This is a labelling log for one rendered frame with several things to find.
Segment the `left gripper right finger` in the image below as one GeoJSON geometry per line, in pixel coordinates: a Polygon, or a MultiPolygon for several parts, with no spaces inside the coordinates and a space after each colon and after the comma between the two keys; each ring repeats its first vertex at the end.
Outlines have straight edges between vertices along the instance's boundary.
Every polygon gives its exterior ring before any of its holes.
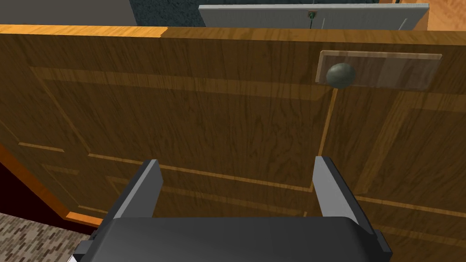
{"type": "Polygon", "coordinates": [[[365,212],[330,157],[315,157],[312,182],[324,217],[346,217],[369,234],[375,234],[365,212]]]}

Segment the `pale grey door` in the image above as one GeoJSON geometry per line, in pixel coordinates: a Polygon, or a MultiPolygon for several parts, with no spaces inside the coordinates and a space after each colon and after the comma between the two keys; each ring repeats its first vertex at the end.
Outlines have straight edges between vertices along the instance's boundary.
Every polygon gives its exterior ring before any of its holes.
{"type": "Polygon", "coordinates": [[[200,5],[207,27],[413,30],[428,3],[200,5]]]}

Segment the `brown wooden door leaf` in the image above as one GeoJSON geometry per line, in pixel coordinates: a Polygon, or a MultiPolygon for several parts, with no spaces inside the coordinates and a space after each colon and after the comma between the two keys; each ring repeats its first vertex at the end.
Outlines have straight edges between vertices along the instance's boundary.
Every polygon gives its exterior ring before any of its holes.
{"type": "Polygon", "coordinates": [[[0,163],[63,219],[149,158],[156,216],[316,216],[315,156],[393,262],[466,262],[466,32],[0,25],[0,163]]]}

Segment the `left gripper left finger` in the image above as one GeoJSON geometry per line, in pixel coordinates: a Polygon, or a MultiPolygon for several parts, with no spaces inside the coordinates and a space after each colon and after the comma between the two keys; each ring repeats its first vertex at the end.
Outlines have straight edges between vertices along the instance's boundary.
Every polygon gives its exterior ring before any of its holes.
{"type": "Polygon", "coordinates": [[[162,186],[159,162],[144,161],[106,214],[103,225],[116,218],[152,217],[162,186]]]}

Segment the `dark grey round door knob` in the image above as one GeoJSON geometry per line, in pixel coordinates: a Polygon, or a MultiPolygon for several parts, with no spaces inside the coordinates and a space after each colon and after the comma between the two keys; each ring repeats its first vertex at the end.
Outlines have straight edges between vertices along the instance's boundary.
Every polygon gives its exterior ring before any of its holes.
{"type": "Polygon", "coordinates": [[[355,69],[347,63],[332,65],[326,73],[326,82],[333,88],[344,89],[352,85],[356,77],[355,69]]]}

